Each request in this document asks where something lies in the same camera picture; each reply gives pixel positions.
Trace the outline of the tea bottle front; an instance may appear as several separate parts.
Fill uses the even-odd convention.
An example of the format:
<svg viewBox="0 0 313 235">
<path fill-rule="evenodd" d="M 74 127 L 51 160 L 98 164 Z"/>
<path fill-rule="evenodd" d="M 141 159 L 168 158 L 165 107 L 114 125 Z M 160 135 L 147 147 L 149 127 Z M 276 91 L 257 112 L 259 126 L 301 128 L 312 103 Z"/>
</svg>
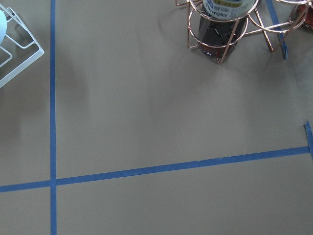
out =
<svg viewBox="0 0 313 235">
<path fill-rule="evenodd" d="M 222 58 L 225 52 L 232 53 L 237 45 L 235 41 L 240 37 L 246 22 L 246 18 L 241 18 L 233 33 L 236 23 L 234 19 L 243 16 L 254 4 L 254 0 L 204 0 L 201 12 L 226 22 L 215 22 L 201 17 L 198 38 L 205 44 L 198 43 L 198 46 L 203 54 Z"/>
</svg>

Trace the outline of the blue plastic cup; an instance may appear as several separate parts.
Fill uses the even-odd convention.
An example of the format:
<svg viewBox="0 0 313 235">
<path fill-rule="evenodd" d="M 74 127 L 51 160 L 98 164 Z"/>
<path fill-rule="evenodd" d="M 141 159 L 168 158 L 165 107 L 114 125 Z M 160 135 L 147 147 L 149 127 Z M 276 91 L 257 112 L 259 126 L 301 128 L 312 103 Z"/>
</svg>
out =
<svg viewBox="0 0 313 235">
<path fill-rule="evenodd" d="M 3 42 L 7 31 L 7 19 L 3 11 L 0 11 L 0 44 Z"/>
</svg>

